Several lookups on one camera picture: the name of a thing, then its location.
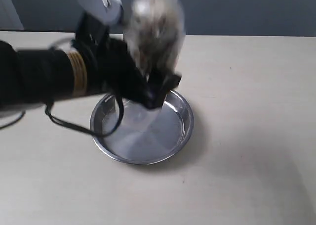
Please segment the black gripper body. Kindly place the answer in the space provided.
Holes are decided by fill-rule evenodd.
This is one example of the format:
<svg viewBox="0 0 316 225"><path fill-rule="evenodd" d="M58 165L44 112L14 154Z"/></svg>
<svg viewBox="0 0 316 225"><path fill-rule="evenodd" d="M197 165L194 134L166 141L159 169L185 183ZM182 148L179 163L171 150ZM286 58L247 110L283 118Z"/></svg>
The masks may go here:
<svg viewBox="0 0 316 225"><path fill-rule="evenodd" d="M72 46L82 55L90 91L111 91L143 106L151 105L149 85L136 69L127 44L90 14L81 16Z"/></svg>

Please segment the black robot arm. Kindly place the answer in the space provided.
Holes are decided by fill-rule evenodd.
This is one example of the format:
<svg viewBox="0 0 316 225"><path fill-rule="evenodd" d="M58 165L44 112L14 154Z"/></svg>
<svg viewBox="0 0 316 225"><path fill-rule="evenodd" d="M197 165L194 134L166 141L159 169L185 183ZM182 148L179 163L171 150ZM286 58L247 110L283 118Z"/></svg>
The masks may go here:
<svg viewBox="0 0 316 225"><path fill-rule="evenodd" d="M107 93L147 109L160 108L181 77L169 70L153 70L146 78L137 69L126 42L110 37L109 29L84 14L70 51L55 47L14 49L1 42L1 113Z"/></svg>

